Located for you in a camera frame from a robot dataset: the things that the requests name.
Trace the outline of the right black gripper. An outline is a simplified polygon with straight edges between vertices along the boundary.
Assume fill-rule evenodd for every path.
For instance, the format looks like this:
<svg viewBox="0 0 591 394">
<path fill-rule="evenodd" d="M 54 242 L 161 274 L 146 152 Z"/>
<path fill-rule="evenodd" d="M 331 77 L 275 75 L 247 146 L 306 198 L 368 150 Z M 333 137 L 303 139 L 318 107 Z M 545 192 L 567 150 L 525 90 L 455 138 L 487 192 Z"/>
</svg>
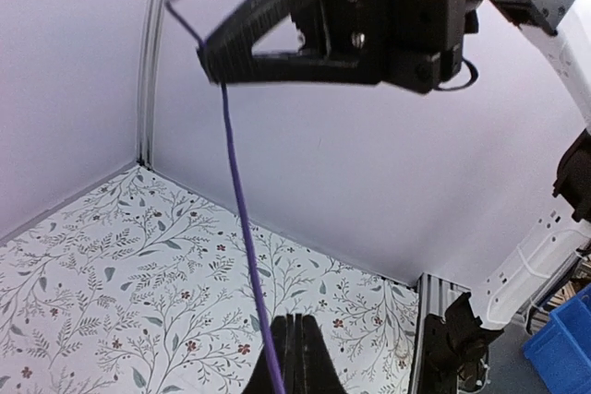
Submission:
<svg viewBox="0 0 591 394">
<path fill-rule="evenodd" d="M 291 15 L 301 53 L 254 54 Z M 198 49 L 213 84 L 389 83 L 426 94 L 462 67 L 464 0 L 244 0 Z"/>
</svg>

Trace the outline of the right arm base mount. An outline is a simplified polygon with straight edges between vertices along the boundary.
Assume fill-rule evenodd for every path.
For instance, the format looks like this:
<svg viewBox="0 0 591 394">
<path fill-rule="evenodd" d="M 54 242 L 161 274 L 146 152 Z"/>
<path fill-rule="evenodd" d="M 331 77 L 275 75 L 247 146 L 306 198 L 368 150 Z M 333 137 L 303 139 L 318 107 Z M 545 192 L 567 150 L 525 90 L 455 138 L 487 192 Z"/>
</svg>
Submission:
<svg viewBox="0 0 591 394">
<path fill-rule="evenodd" d="M 419 393 L 456 393 L 458 374 L 476 364 L 503 329 L 486 329 L 470 305 L 471 293 L 462 293 L 444 317 L 427 318 L 427 355 L 424 358 Z"/>
</svg>

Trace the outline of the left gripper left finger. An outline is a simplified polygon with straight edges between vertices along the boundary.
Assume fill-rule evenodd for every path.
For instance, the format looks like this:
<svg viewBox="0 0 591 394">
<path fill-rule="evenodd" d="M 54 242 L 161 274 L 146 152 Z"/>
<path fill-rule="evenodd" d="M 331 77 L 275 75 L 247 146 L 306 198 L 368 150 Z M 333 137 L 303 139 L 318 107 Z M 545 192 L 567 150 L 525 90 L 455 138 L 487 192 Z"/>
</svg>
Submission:
<svg viewBox="0 0 591 394">
<path fill-rule="evenodd" d="M 293 393 L 296 319 L 277 316 L 263 331 L 263 349 L 247 382 L 247 394 Z"/>
</svg>

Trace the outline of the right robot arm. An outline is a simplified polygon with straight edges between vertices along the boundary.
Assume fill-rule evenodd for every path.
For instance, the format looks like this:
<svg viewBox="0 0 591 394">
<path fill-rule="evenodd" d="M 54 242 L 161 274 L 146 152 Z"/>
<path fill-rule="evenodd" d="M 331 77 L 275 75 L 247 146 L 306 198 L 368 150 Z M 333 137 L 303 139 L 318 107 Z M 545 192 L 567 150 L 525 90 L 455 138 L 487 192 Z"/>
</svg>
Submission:
<svg viewBox="0 0 591 394">
<path fill-rule="evenodd" d="M 197 50 L 211 84 L 221 87 L 227 106 L 227 86 L 246 84 L 315 83 L 345 86 L 388 85 L 408 94 L 454 92 L 471 88 L 476 67 L 463 55 L 464 36 L 478 33 L 477 8 L 483 0 L 244 0 L 202 42 Z M 501 15 L 535 46 L 552 66 L 585 119 L 585 130 L 561 157 L 549 202 L 554 212 L 534 225 L 486 282 L 472 286 L 445 314 L 446 324 L 459 327 L 456 338 L 447 333 L 450 349 L 466 353 L 472 342 L 490 343 L 510 322 L 526 299 L 547 281 L 550 260 L 568 256 L 590 241 L 590 0 L 489 0 Z M 280 21 L 290 17 L 303 37 L 294 52 L 255 54 L 253 47 Z M 462 68 L 471 77 L 463 86 L 445 89 Z M 442 149 L 435 161 L 418 164 L 418 154 L 403 149 L 403 161 L 393 167 L 393 154 L 379 161 L 379 142 L 364 168 L 374 173 L 359 179 L 379 179 L 362 185 L 326 179 L 321 197 L 339 204 L 370 209 L 369 216 L 386 209 L 402 215 L 435 203 L 427 191 L 452 185 L 439 173 L 412 172 L 412 166 L 441 166 Z M 322 209 L 336 209 L 336 203 Z M 361 209 L 347 209 L 352 221 Z"/>
</svg>

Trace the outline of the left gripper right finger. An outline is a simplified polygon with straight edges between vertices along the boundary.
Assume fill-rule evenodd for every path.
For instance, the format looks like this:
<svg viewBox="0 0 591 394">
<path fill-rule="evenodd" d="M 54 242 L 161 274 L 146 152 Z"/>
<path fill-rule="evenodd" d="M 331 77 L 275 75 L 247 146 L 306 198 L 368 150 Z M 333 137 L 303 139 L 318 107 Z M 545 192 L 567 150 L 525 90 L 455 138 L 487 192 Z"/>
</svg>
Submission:
<svg viewBox="0 0 591 394">
<path fill-rule="evenodd" d="M 314 316 L 295 317 L 295 393 L 345 394 Z"/>
</svg>

